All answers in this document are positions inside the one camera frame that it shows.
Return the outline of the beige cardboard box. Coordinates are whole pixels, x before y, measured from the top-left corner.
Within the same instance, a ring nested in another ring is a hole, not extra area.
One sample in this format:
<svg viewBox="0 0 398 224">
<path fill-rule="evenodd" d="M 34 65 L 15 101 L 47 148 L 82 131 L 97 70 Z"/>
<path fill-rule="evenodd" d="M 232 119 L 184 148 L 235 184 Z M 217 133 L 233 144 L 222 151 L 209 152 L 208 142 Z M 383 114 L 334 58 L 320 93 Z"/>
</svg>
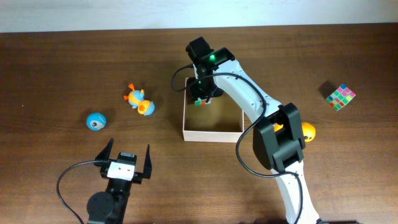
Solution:
<svg viewBox="0 0 398 224">
<path fill-rule="evenodd" d="M 182 133 L 185 141 L 236 143 L 244 131 L 244 112 L 226 93 L 197 106 L 184 91 Z"/>
</svg>

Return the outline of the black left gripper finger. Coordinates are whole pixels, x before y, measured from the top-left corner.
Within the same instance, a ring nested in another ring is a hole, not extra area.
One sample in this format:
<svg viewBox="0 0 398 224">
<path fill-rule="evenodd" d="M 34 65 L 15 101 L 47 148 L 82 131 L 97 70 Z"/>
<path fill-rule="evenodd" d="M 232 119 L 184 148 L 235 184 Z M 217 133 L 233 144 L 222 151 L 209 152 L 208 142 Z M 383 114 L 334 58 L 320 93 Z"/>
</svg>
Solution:
<svg viewBox="0 0 398 224">
<path fill-rule="evenodd" d="M 109 156 L 113 147 L 114 139 L 111 138 L 105 148 L 95 157 L 94 165 L 97 167 L 107 167 L 110 163 Z"/>
<path fill-rule="evenodd" d="M 147 149 L 146 149 L 146 156 L 145 156 L 145 160 L 144 160 L 144 168 L 143 168 L 143 172 L 142 172 L 142 177 L 144 179 L 150 179 L 152 174 L 152 162 L 150 159 L 150 145 L 147 145 Z"/>
</svg>

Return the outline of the orange pig toy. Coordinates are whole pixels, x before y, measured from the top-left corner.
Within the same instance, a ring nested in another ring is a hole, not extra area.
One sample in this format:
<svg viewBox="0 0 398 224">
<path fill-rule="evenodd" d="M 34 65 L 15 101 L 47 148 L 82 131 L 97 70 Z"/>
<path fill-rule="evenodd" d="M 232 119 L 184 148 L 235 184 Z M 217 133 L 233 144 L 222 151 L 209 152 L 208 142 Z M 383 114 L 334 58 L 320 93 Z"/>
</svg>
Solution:
<svg viewBox="0 0 398 224">
<path fill-rule="evenodd" d="M 278 130 L 282 129 L 284 127 L 283 124 L 275 124 L 274 125 L 274 131 L 277 132 Z M 302 122 L 302 130 L 303 130 L 303 136 L 305 139 L 305 142 L 310 142 L 315 139 L 316 136 L 316 130 L 313 125 L 311 125 L 308 122 Z"/>
</svg>

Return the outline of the rubiks cube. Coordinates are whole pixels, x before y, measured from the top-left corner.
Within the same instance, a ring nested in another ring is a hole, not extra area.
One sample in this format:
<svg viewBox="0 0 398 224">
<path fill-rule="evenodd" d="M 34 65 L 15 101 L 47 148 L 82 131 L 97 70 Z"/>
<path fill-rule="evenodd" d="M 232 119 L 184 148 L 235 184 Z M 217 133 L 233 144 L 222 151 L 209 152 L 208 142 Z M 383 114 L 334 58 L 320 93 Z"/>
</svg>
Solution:
<svg viewBox="0 0 398 224">
<path fill-rule="evenodd" d="M 341 84 L 333 93 L 326 97 L 325 101 L 335 110 L 339 111 L 350 103 L 356 93 L 348 88 L 345 84 Z"/>
<path fill-rule="evenodd" d="M 196 107 L 205 106 L 205 105 L 209 105 L 209 104 L 211 103 L 211 101 L 212 101 L 212 98 L 204 98 L 204 99 L 197 98 L 197 99 L 194 101 L 194 105 L 195 105 Z"/>
</svg>

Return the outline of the orange and blue duck toy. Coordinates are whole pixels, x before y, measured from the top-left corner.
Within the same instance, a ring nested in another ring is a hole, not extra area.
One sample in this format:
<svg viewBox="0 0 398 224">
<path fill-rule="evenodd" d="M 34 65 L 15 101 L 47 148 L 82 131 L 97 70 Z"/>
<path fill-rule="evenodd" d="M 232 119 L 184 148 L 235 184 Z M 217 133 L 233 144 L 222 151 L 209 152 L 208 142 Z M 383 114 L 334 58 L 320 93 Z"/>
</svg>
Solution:
<svg viewBox="0 0 398 224">
<path fill-rule="evenodd" d="M 136 90 L 134 85 L 130 83 L 128 88 L 131 90 L 128 95 L 124 95 L 123 98 L 127 101 L 132 109 L 143 116 L 150 116 L 155 110 L 155 104 L 153 101 L 145 100 L 144 90 Z"/>
</svg>

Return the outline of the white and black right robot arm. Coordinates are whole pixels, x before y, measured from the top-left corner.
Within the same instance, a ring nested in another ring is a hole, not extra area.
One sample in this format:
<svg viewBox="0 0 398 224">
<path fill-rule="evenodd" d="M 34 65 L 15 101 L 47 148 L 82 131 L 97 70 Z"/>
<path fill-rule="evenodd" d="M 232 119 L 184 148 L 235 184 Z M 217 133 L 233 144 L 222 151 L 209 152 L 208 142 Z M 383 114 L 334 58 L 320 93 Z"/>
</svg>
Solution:
<svg viewBox="0 0 398 224">
<path fill-rule="evenodd" d="M 277 181 L 287 222 L 321 223 L 303 173 L 305 136 L 298 108 L 261 90 L 227 48 L 213 50 L 199 37 L 185 50 L 195 70 L 195 79 L 185 87 L 191 99 L 208 101 L 226 93 L 251 120 L 241 137 L 253 132 L 254 154 Z"/>
</svg>

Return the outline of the blue ball toy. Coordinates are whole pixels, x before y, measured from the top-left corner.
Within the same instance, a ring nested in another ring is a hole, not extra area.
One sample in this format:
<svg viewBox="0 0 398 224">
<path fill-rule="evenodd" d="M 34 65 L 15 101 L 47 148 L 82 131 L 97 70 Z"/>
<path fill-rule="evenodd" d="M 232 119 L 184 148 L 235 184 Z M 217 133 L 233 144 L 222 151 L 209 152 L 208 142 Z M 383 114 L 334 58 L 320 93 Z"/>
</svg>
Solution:
<svg viewBox="0 0 398 224">
<path fill-rule="evenodd" d="M 106 126 L 106 118 L 101 113 L 92 113 L 88 115 L 86 125 L 92 131 L 99 131 Z"/>
</svg>

